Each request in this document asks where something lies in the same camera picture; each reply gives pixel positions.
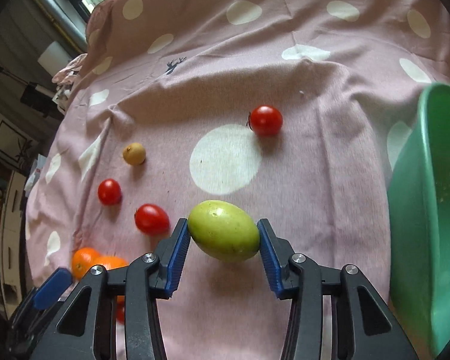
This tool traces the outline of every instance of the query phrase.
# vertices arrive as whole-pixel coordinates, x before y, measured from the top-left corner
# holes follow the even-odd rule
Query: pink bedsheet
[[[388,298],[386,185],[420,91],[450,83],[450,16],[438,0],[106,0],[87,39],[28,202],[36,285],[81,247],[128,261],[152,251],[157,240],[133,220],[144,203],[174,225],[222,199],[268,218],[319,264],[358,265]],[[276,137],[245,126],[261,104],[283,114]],[[121,158],[132,142],[145,165]],[[106,178],[122,187],[118,206],[97,199]],[[193,243],[178,291],[159,302],[171,360],[277,359],[288,310],[259,256],[226,264]]]

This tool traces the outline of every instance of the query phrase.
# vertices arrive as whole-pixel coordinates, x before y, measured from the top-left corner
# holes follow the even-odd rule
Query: green mango
[[[260,234],[241,208],[221,200],[206,200],[188,216],[188,232],[209,256],[225,262],[245,261],[257,254]]]

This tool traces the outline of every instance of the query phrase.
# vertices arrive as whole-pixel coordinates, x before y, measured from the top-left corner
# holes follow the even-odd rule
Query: cherry tomato
[[[167,213],[155,204],[144,204],[135,212],[135,224],[138,230],[150,236],[167,232],[170,220]]]
[[[125,305],[118,304],[116,305],[116,320],[120,322],[122,325],[125,325]]]
[[[248,116],[248,125],[257,135],[277,134],[282,128],[283,121],[280,111],[270,105],[261,105]]]
[[[98,186],[98,198],[105,206],[119,203],[122,198],[120,184],[112,178],[103,180]]]

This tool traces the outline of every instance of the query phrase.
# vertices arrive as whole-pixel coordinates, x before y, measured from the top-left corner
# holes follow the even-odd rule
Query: green plastic basin
[[[450,340],[450,86],[421,94],[388,202],[391,299],[412,342],[435,357]]]

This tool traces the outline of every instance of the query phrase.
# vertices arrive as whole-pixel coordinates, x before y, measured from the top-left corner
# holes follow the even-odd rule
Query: orange
[[[100,257],[100,253],[92,247],[78,249],[72,257],[72,274],[80,280],[94,265],[94,259]]]
[[[127,266],[128,262],[120,257],[116,256],[100,256],[94,259],[94,266],[104,266],[107,271],[110,269],[121,268],[123,266]],[[125,303],[125,297],[123,295],[119,295],[116,297],[116,301],[119,304]]]

